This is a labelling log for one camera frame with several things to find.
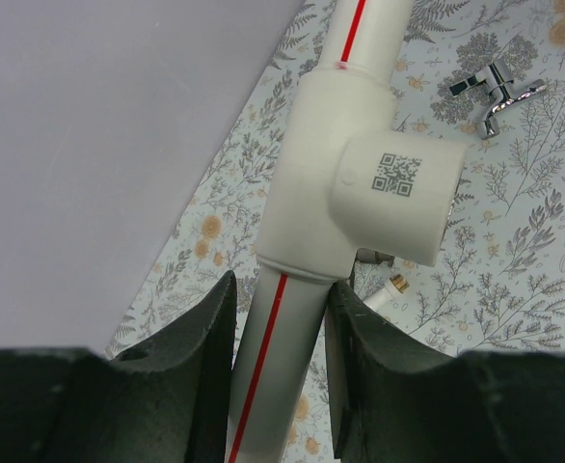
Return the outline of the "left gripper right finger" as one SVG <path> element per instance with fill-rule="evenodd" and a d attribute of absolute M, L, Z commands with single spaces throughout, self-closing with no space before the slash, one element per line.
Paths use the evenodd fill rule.
<path fill-rule="evenodd" d="M 328 296 L 325 344 L 343 462 L 565 462 L 565 352 L 450 357 L 344 282 Z"/>

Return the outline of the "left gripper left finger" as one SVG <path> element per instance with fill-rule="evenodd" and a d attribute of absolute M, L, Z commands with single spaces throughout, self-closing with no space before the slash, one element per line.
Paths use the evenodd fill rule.
<path fill-rule="evenodd" d="M 107 360 L 78 347 L 0 349 L 0 462 L 220 462 L 236 279 Z"/>

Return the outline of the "white pipe frame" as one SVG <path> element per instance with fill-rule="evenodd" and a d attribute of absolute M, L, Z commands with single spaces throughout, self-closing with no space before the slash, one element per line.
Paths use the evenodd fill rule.
<path fill-rule="evenodd" d="M 278 462 L 332 285 L 360 249 L 432 266 L 467 144 L 392 129 L 390 88 L 413 5 L 340 1 L 300 80 L 256 241 L 235 358 L 228 462 Z"/>

